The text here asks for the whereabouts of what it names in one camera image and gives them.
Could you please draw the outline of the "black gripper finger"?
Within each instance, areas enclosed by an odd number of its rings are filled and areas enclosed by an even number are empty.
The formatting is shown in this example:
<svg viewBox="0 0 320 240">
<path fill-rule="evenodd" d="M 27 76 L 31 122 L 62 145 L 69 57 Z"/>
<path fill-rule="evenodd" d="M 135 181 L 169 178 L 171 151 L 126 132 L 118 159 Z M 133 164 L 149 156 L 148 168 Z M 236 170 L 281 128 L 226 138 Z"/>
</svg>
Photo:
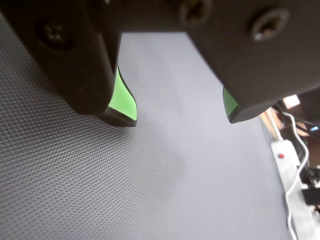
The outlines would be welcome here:
<svg viewBox="0 0 320 240">
<path fill-rule="evenodd" d="M 80 115 L 134 127 L 136 101 L 108 37 L 104 0 L 3 0 L 1 13 L 66 103 Z"/>
<path fill-rule="evenodd" d="M 320 85 L 317 0 L 177 0 L 179 21 L 236 102 L 230 123 Z"/>
</svg>

